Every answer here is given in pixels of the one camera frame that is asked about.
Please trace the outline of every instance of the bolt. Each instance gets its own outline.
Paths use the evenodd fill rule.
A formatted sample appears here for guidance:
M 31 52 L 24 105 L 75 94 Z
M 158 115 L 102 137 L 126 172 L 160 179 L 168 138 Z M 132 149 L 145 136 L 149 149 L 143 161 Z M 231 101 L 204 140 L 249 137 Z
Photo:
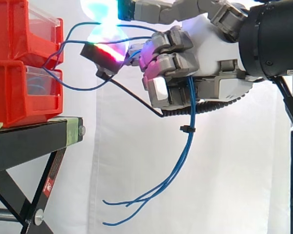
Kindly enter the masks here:
M 35 213 L 35 219 L 34 219 L 34 223 L 36 226 L 40 226 L 43 222 L 43 217 L 44 216 L 44 212 L 42 209 L 39 209 L 36 211 Z
M 273 62 L 271 62 L 271 61 L 266 61 L 266 65 L 267 65 L 267 66 L 272 66 L 272 65 L 273 65 Z
M 85 126 L 80 126 L 78 129 L 78 134 L 83 137 L 86 134 L 86 127 Z

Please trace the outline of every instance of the red label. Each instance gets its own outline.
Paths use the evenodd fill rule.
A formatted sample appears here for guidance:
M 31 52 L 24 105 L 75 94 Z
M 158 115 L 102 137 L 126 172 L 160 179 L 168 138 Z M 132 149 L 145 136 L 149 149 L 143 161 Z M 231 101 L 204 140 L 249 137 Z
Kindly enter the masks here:
M 54 180 L 51 180 L 50 177 L 48 177 L 43 187 L 43 193 L 46 195 L 47 198 L 50 197 L 51 191 L 53 189 L 53 185 L 54 185 Z

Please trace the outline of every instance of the coiled black cable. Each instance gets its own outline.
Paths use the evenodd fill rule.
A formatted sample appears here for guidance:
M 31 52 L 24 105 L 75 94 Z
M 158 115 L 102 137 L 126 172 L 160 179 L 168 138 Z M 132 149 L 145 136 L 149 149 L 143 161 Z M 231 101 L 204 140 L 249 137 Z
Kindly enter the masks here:
M 216 110 L 220 110 L 224 107 L 227 107 L 229 105 L 232 105 L 234 103 L 236 103 L 237 101 L 241 100 L 241 98 L 243 98 L 245 95 L 234 99 L 232 101 L 228 101 L 228 102 L 220 102 L 220 101 L 204 101 L 204 102 L 200 102 L 196 105 L 196 113 L 199 114 L 203 114 L 203 113 L 207 113 L 207 112 L 212 112 L 212 111 L 216 111 Z M 191 113 L 191 107 L 186 107 L 183 109 L 177 109 L 177 110 L 173 110 L 173 111 L 168 111 L 168 110 L 162 110 L 163 112 L 163 116 L 164 117 L 170 117 L 170 116 L 185 116 L 185 115 L 190 115 Z
M 135 95 L 132 91 L 130 91 L 129 89 L 127 89 L 126 87 L 124 87 L 123 85 L 118 83 L 117 81 L 110 79 L 110 77 L 106 73 L 98 71 L 96 75 L 97 75 L 97 77 L 99 77 L 105 81 L 109 79 L 110 80 L 109 82 L 113 83 L 114 85 L 118 86 L 120 89 L 124 90 L 126 93 L 128 93 L 130 96 L 132 96 L 134 99 L 136 99 L 138 102 L 140 102 L 145 107 L 147 107 L 149 110 L 151 110 L 158 117 L 163 118 L 163 117 L 171 117 L 171 116 L 186 116 L 186 115 L 191 114 L 191 107 L 190 106 L 183 108 L 183 109 L 173 110 L 173 111 L 162 110 L 162 114 L 161 114 L 158 111 L 156 111 L 153 107 L 151 107 L 149 104 L 147 104 L 145 101 L 143 101 L 140 97 Z M 220 110 L 222 108 L 225 108 L 229 105 L 236 103 L 244 96 L 245 95 L 243 95 L 235 100 L 228 101 L 228 102 L 220 102 L 220 101 L 200 102 L 196 105 L 196 113 L 199 115 L 199 114 L 203 114 L 203 113 L 207 113 L 207 112 Z

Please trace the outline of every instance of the colorful light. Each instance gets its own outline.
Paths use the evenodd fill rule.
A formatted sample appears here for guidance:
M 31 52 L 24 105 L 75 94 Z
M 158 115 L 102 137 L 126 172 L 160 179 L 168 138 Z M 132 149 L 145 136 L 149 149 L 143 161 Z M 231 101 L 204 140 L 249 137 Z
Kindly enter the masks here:
M 123 30 L 116 25 L 106 25 L 101 24 L 92 31 L 90 36 L 88 37 L 89 42 L 108 42 L 108 41 L 116 41 L 127 39 L 127 35 L 123 32 Z M 126 57 L 126 53 L 129 49 L 129 41 L 117 43 L 117 44 L 97 44 L 98 48 L 104 50 L 109 53 L 112 57 L 114 57 L 117 61 L 124 61 Z
M 84 13 L 100 23 L 118 24 L 117 0 L 81 0 Z

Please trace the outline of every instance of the red storage bin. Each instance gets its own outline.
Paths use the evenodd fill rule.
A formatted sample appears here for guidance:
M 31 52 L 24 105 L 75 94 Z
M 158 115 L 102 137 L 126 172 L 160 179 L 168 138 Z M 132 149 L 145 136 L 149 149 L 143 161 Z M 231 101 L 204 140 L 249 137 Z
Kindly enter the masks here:
M 0 0 L 0 60 L 20 60 L 29 66 L 42 67 L 62 42 L 61 19 L 29 5 L 27 0 Z M 48 69 L 56 59 L 52 58 Z
M 53 72 L 62 80 L 62 72 Z M 41 68 L 0 61 L 0 126 L 46 122 L 63 111 L 63 87 Z

